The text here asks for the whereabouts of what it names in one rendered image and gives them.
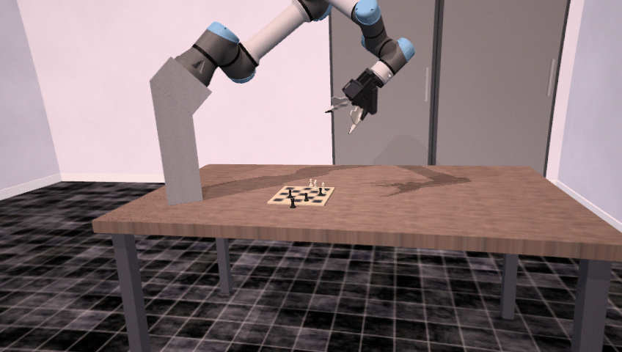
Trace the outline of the black and cream chessboard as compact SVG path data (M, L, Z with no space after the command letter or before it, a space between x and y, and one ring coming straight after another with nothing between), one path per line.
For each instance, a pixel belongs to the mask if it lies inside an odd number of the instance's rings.
M275 196L273 196L268 204L279 204L279 205L291 205L289 196L289 190L291 190L291 195L295 199L294 205L317 205L324 206L327 200L332 195L332 192L335 188L332 187L324 187L326 193L322 193L323 196L318 196L319 189L314 190L314 187L304 187L304 186L284 186ZM307 193L308 202L305 202L305 193Z

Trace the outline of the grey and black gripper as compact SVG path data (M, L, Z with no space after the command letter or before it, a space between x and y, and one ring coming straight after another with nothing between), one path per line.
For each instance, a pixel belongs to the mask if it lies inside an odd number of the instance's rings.
M363 87L361 88L361 86ZM351 104L353 106L357 106L355 111L351 110L351 119L353 121L353 125L351 126L351 129L349 131L349 134L351 134L369 112L372 100L371 90L376 88L376 86L382 88L384 86L383 81L372 70L366 68L365 71L356 80L351 79L342 88L342 91L345 93L344 98L333 97L331 99L332 106L329 107L325 111L325 113L330 113L343 106L348 106L349 103L353 100Z

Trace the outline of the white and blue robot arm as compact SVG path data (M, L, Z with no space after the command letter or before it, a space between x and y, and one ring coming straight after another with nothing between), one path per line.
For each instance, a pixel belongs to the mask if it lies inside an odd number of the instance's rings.
M289 7L247 42L239 42L226 26L214 21L175 60L206 87L217 67L233 82L246 83L255 76L261 58L303 23L322 21L332 6L360 26L362 46L380 59L370 70L384 84L414 56L414 46L406 38L395 42L387 36L376 0L292 0Z

